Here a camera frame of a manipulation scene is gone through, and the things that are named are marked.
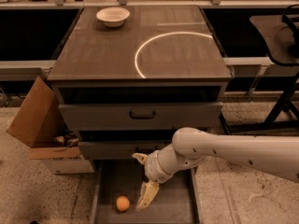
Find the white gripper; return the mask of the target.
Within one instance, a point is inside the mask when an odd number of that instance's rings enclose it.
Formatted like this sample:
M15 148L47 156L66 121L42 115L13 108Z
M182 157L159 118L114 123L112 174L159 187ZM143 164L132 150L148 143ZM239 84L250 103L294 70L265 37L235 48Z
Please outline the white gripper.
M159 184L163 184L172 176L163 170L158 159L159 151L147 155L144 153L134 153L132 157L140 164L144 165L145 175L150 180L143 182L140 190L140 197L137 201L136 210L148 208L159 191Z

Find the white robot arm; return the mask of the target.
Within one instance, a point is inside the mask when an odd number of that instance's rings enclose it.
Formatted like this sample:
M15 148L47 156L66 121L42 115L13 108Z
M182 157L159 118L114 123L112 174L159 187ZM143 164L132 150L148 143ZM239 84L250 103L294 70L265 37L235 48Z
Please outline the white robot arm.
M299 138L292 136L219 135L194 128L181 128L171 143L149 155L135 153L148 178L141 185L136 208L148 208L159 187L179 171L217 157L293 182L299 181Z

